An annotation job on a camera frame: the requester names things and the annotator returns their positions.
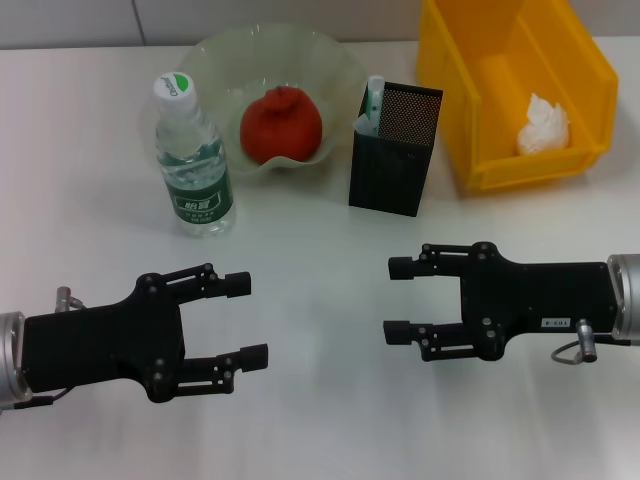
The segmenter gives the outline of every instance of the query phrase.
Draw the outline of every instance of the white wall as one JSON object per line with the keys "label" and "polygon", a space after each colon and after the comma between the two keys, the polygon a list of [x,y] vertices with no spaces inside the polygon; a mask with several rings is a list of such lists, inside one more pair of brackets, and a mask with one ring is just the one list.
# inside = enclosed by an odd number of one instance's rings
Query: white wall
{"label": "white wall", "polygon": [[0,48],[141,44],[131,0],[0,0]]}
{"label": "white wall", "polygon": [[[339,40],[413,40],[422,6],[422,0],[135,1],[150,45],[194,43],[229,26],[257,22],[303,23]],[[640,0],[571,3],[594,35],[640,35]]]}
{"label": "white wall", "polygon": [[640,35],[640,0],[571,0],[593,36]]}
{"label": "white wall", "polygon": [[[640,35],[640,0],[569,1],[593,35]],[[141,45],[134,7],[150,45],[194,43],[229,26],[256,22],[302,23],[340,40],[406,40],[418,36],[421,4],[422,0],[0,0],[0,48]]]}

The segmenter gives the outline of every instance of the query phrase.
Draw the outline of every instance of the green pen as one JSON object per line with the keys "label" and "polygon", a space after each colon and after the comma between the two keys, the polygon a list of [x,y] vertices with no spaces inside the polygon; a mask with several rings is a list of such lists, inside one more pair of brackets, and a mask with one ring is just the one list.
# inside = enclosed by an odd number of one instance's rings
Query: green pen
{"label": "green pen", "polygon": [[382,99],[384,97],[384,77],[371,75],[367,82],[367,107],[365,113],[371,121],[374,136],[378,136],[380,128],[380,112],[382,111]]}

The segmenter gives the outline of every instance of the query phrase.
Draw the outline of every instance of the red fruit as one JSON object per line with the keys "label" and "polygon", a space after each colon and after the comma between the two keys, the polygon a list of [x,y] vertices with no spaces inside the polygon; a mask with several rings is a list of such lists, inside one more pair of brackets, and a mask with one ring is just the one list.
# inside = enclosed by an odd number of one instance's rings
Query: red fruit
{"label": "red fruit", "polygon": [[273,157],[304,162],[322,141],[322,119],[299,88],[276,87],[253,102],[242,116],[240,143],[254,161]]}

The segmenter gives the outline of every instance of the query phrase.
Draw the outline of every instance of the bottle label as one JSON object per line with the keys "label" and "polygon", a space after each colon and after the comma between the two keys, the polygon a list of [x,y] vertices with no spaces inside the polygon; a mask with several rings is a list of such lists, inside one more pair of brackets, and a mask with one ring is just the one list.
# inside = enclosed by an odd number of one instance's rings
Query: bottle label
{"label": "bottle label", "polygon": [[167,184],[176,215],[185,222],[203,225],[220,220],[233,205],[229,172],[202,190],[181,190]]}

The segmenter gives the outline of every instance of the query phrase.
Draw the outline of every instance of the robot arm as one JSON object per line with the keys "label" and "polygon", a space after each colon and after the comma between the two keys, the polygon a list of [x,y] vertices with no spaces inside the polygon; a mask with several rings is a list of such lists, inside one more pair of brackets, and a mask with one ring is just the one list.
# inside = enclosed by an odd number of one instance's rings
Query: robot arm
{"label": "robot arm", "polygon": [[389,345],[418,343],[425,362],[502,358],[507,342],[523,333],[577,333],[580,354],[562,363],[594,362],[596,343],[631,345],[640,320],[631,303],[640,280],[640,255],[614,255],[607,263],[518,264],[488,242],[471,247],[423,245],[417,260],[389,259],[392,280],[447,276],[460,279],[462,323],[385,322]]}
{"label": "robot arm", "polygon": [[155,403],[232,393],[237,370],[267,367],[267,345],[185,359],[180,305],[250,293],[249,273],[220,278],[205,264],[142,275],[131,295],[114,305],[85,308],[62,287],[56,313],[26,319],[19,312],[0,315],[0,408],[50,405],[61,395],[33,393],[65,389],[64,394],[116,378],[140,383]]}

